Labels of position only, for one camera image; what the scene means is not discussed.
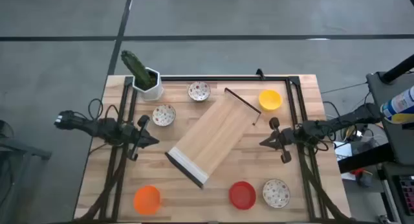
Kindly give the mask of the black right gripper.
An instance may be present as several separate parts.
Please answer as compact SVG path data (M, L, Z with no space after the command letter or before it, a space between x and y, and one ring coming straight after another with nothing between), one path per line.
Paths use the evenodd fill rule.
M281 161L283 163L288 163L291 161L292 157L285 146L293 143L294 135L290 128L285 128L280 131L279 126L279 119L277 117L271 118L270 127L272 129L272 133L265 140L261 141L259 145L266 146L274 150L281 150Z

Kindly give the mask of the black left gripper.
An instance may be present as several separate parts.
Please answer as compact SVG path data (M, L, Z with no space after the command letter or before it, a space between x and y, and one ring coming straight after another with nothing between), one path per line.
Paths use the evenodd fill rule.
M158 139L152 137L146 130L148 123L149 116L142 115L137 122L140 129L133 124L126 124L124 126L122 136L127 151L127 158L132 161L136 161L138 158L138 148L144 149L159 143Z

